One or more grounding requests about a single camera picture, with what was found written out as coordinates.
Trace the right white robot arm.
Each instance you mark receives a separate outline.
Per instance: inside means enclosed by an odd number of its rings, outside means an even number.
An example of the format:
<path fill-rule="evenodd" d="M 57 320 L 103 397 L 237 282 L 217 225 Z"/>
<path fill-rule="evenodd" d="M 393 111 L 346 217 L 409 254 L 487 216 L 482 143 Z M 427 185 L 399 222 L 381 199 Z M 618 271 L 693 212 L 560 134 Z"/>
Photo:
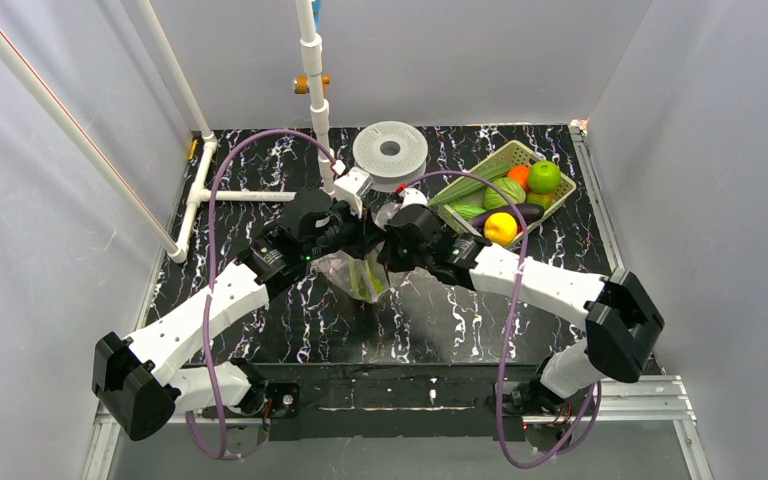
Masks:
<path fill-rule="evenodd" d="M 409 205 L 385 224 L 378 260 L 391 272 L 427 271 L 438 281 L 508 296 L 560 317 L 582 340 L 548 357 L 528 386 L 539 404 L 558 404 L 604 378 L 639 380 L 664 319 L 638 277 L 566 270 L 470 233 L 458 233 L 428 207 Z"/>

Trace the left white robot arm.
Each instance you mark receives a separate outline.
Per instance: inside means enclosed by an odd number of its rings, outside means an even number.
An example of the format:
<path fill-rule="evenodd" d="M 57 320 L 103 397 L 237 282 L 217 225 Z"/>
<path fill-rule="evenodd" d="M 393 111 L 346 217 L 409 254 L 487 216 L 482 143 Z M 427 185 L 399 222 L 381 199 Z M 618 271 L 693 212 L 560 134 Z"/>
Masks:
<path fill-rule="evenodd" d="M 243 316 L 268 306 L 299 283 L 312 261 L 333 253 L 360 258 L 384 238 L 383 228 L 345 200 L 305 190 L 279 216 L 230 250 L 226 267 L 206 287 L 154 323 L 125 337 L 97 341 L 92 392 L 129 439 L 144 440 L 177 412 L 214 403 L 216 381 L 224 404 L 242 406 L 262 380 L 242 361 L 213 369 L 187 362 Z"/>

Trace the clear pink zip top bag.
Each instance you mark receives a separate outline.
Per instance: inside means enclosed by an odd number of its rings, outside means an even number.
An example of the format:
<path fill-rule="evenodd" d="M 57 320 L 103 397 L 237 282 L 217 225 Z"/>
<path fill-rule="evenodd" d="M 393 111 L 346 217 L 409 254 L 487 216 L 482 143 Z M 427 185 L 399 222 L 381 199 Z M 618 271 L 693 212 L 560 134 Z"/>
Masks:
<path fill-rule="evenodd" d="M 399 209 L 396 203 L 385 204 L 375 214 L 367 209 L 359 237 L 347 249 L 313 260 L 312 269 L 350 297 L 370 304 L 378 302 L 406 277 L 406 273 L 391 271 L 377 259 L 383 250 L 383 228 Z"/>

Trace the toy celery stalk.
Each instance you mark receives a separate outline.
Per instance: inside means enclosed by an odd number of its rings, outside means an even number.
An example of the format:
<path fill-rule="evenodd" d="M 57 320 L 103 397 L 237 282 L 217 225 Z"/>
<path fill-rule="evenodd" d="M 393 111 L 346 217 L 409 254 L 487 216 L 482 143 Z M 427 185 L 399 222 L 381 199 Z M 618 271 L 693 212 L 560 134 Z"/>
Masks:
<path fill-rule="evenodd" d="M 376 303 L 385 290 L 382 281 L 365 260 L 353 259 L 349 265 L 350 295 L 359 301 Z"/>

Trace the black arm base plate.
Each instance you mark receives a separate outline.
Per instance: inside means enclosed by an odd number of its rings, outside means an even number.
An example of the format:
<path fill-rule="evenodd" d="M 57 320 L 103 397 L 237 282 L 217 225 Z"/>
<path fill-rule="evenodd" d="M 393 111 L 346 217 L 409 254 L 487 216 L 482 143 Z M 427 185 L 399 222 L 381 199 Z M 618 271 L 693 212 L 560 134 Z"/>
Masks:
<path fill-rule="evenodd" d="M 494 364 L 251 363 L 272 441 L 498 437 Z"/>

